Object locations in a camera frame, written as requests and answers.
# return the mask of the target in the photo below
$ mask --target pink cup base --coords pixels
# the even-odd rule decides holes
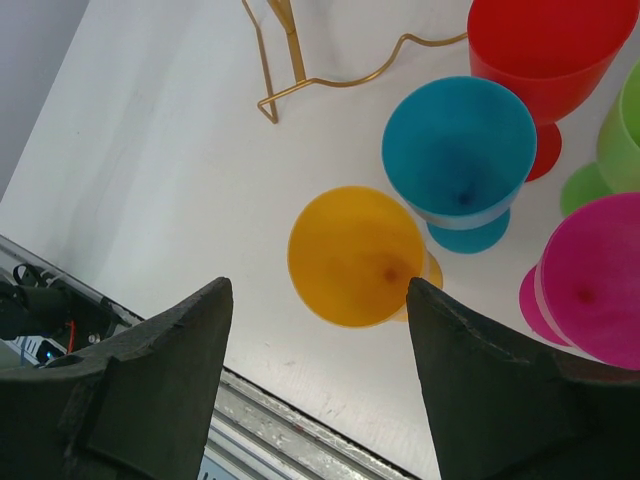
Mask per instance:
[[[556,345],[569,346],[567,342],[562,340],[549,326],[542,316],[538,303],[536,302],[534,277],[536,267],[533,267],[524,277],[522,285],[520,285],[520,310],[531,329],[545,340],[555,343]]]

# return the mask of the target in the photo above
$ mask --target plastic cup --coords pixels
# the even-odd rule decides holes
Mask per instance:
[[[471,73],[512,90],[538,128],[528,181],[562,149],[555,122],[591,95],[638,19],[638,0],[475,0],[468,19]]]
[[[409,95],[382,140],[384,168],[429,232],[457,253],[485,250],[504,235],[509,206],[536,153],[524,104],[476,77],[449,77]]]
[[[298,295],[316,315],[345,327],[402,315],[411,278],[429,278],[429,258],[409,212],[367,187],[320,195],[289,238],[289,274]]]
[[[520,289],[542,337],[640,370],[640,193],[596,200],[567,217]]]
[[[640,192],[640,61],[602,124],[596,162],[569,178],[560,208],[567,216],[597,198],[623,192]]]

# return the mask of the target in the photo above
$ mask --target pink cup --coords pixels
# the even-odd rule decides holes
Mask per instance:
[[[520,309],[541,337],[640,370],[640,193],[566,218],[522,282]]]

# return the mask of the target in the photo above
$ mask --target white table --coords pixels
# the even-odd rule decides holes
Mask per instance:
[[[254,5],[275,87],[287,86],[280,25]],[[405,31],[464,31],[469,5],[297,0],[307,72],[366,74]],[[531,334],[520,281],[561,220],[560,187],[592,160],[600,123],[638,56],[636,29],[594,95],[561,122],[561,161],[525,186],[496,248],[460,256],[428,241],[449,294]],[[143,316],[228,276],[227,367],[436,479],[407,325],[347,330],[316,318],[291,285],[286,248],[298,213],[330,188],[364,184],[396,196],[380,159],[386,120],[420,85],[468,72],[466,42],[410,46],[366,86],[310,87],[281,101],[274,126],[255,108],[265,90],[239,0],[93,0],[0,204],[0,232]]]

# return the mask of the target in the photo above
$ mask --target gold wire rack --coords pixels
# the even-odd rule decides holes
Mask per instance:
[[[293,76],[296,80],[295,85],[285,88],[277,93],[273,92],[273,84],[271,82],[271,74],[269,72],[269,61],[267,60],[267,51],[264,45],[264,38],[262,36],[262,29],[260,24],[256,20],[251,7],[247,3],[247,0],[242,0],[251,23],[256,30],[256,36],[258,37],[258,49],[260,50],[260,60],[262,61],[262,70],[264,72],[264,81],[267,87],[267,97],[258,102],[258,109],[271,121],[271,123],[278,123],[278,109],[276,107],[276,100],[286,97],[298,90],[308,87],[309,85],[324,85],[325,87],[332,88],[348,88],[355,87],[370,82],[374,78],[377,78],[384,73],[395,62],[402,45],[406,41],[411,41],[422,45],[423,47],[443,47],[445,45],[452,45],[467,38],[467,34],[462,33],[455,37],[446,38],[444,40],[425,40],[411,33],[405,33],[396,42],[396,46],[391,52],[389,59],[382,64],[376,71],[370,73],[366,77],[358,78],[347,82],[335,82],[332,80],[325,80],[323,78],[307,78],[307,74],[304,69],[304,60],[302,58],[302,50],[300,49],[300,40],[298,39],[298,31],[296,30],[295,19],[293,16],[293,9],[291,8],[291,0],[267,0],[269,6],[276,15],[282,28],[287,36],[287,43],[289,45],[289,54],[291,56],[291,66],[293,67]]]

